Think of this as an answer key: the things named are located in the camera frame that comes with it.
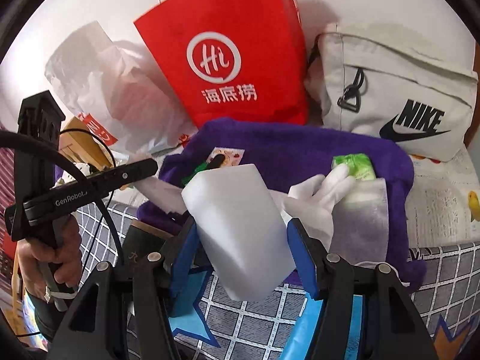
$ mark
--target newspaper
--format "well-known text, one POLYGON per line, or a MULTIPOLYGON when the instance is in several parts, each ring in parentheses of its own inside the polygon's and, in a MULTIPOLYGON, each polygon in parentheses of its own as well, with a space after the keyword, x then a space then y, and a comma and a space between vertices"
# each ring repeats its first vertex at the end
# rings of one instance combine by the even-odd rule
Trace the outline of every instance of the newspaper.
POLYGON ((480 184, 465 146, 448 162, 410 157, 415 177, 405 203, 409 246, 479 240, 480 184))

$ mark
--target nike swoosh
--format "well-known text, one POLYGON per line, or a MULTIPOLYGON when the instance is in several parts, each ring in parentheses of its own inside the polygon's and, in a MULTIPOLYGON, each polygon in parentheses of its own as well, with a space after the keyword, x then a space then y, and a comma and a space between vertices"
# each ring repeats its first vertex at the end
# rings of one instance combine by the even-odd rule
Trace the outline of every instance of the nike swoosh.
POLYGON ((397 118, 397 116, 395 116, 392 120, 390 120, 387 124, 385 124, 385 126, 380 128, 380 131, 378 133, 381 138, 392 140, 393 142, 404 142, 406 140, 415 140, 415 139, 434 137, 435 135, 440 135, 440 134, 445 134, 446 132, 450 132, 450 130, 448 130, 448 131, 426 131, 426 132, 414 132, 414 133, 402 134, 400 132, 396 132, 393 129, 393 123, 395 122, 395 119, 397 118))

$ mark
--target striped fabric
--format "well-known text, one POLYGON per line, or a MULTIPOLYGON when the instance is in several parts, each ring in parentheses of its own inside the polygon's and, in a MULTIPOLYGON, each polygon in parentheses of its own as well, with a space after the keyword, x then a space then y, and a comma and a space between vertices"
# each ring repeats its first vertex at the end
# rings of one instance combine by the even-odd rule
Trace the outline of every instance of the striped fabric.
MULTIPOLYGON (((5 130, 0 123, 0 130, 5 130)), ((10 149, 0 148, 0 288, 10 287, 11 259, 3 253, 3 239, 6 236, 5 208, 15 202, 14 192, 14 153, 10 149)))

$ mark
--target green snack package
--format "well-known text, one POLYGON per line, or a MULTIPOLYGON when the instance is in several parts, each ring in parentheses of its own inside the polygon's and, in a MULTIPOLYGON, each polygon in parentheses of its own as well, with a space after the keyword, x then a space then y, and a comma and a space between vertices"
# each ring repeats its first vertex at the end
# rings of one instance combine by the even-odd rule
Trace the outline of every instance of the green snack package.
POLYGON ((377 178, 374 167, 366 154, 358 153, 333 157, 332 169, 339 164, 347 164, 350 168, 350 175, 357 180, 375 180, 377 178))

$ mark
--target sticker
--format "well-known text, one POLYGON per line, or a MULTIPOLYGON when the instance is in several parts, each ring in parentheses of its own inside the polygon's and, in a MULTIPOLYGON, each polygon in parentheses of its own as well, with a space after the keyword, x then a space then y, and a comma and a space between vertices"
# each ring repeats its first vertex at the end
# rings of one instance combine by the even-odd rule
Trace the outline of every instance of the sticker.
POLYGON ((227 147, 215 147, 210 155, 207 158, 207 162, 213 160, 216 155, 223 154, 225 160, 223 161, 221 168, 223 167, 234 167, 240 164, 240 161, 243 158, 245 150, 244 149, 232 149, 227 147))
POLYGON ((83 123, 85 123, 85 125, 90 129, 90 131, 94 133, 97 137, 99 137, 107 146, 111 146, 118 141, 118 139, 111 135, 105 129, 105 127, 103 127, 100 123, 93 119, 92 115, 79 114, 78 118, 83 123))
POLYGON ((185 147, 185 146, 188 144, 188 142, 190 142, 190 138, 191 138, 190 135, 182 134, 182 135, 180 136, 180 138, 178 138, 179 144, 180 144, 182 147, 185 147))

